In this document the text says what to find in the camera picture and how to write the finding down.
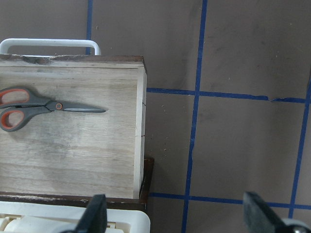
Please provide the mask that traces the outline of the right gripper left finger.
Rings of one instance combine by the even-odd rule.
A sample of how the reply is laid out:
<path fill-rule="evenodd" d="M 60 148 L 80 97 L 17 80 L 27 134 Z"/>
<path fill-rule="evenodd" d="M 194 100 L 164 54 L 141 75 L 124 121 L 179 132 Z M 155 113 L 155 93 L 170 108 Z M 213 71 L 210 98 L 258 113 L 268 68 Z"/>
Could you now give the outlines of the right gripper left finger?
<path fill-rule="evenodd" d="M 107 228 L 107 203 L 105 194 L 94 195 L 73 230 L 63 233 L 104 233 Z"/>

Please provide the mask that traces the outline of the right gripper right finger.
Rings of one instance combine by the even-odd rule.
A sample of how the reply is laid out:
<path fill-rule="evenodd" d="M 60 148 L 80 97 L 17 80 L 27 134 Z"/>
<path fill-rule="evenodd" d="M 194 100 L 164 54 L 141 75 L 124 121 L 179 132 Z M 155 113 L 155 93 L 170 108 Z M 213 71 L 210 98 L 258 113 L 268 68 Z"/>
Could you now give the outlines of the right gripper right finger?
<path fill-rule="evenodd" d="M 243 194 L 243 219 L 250 233 L 309 233 L 302 221 L 280 218 L 255 192 Z"/>

